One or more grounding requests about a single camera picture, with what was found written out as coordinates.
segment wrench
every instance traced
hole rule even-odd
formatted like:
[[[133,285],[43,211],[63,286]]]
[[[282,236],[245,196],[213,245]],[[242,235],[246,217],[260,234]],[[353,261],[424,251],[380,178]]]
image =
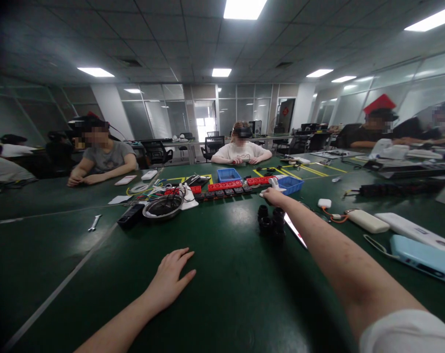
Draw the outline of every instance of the wrench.
[[[99,222],[99,218],[101,217],[101,215],[95,216],[95,220],[94,223],[92,224],[92,226],[89,228],[89,231],[95,231],[95,227],[97,226],[97,223]]]

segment air vent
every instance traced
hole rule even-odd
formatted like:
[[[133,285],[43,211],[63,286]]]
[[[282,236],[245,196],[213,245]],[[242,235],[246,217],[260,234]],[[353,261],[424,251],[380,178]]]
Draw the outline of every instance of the air vent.
[[[115,58],[120,64],[125,67],[142,67],[143,65],[135,58]]]
[[[292,61],[284,61],[284,62],[279,63],[276,66],[276,69],[286,69],[288,66],[291,66],[292,64],[293,64]]]

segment girl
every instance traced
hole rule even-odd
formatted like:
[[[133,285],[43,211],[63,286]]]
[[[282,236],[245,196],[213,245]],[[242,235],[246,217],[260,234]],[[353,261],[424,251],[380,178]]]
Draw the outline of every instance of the girl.
[[[269,150],[247,141],[252,135],[247,123],[236,122],[232,128],[231,142],[224,145],[211,158],[211,162],[220,164],[241,164],[249,161],[257,164],[272,157]]]

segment light blue power bank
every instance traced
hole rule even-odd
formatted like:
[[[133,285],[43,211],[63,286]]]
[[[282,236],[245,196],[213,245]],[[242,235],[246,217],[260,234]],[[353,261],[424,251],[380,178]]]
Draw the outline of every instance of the light blue power bank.
[[[391,238],[391,251],[406,265],[445,281],[444,251],[397,234]]]

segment office room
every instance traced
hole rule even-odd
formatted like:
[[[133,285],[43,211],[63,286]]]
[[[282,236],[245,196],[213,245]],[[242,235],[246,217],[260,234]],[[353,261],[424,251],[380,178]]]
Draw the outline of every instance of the office room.
[[[445,0],[0,1],[0,352],[43,351],[445,352]]]

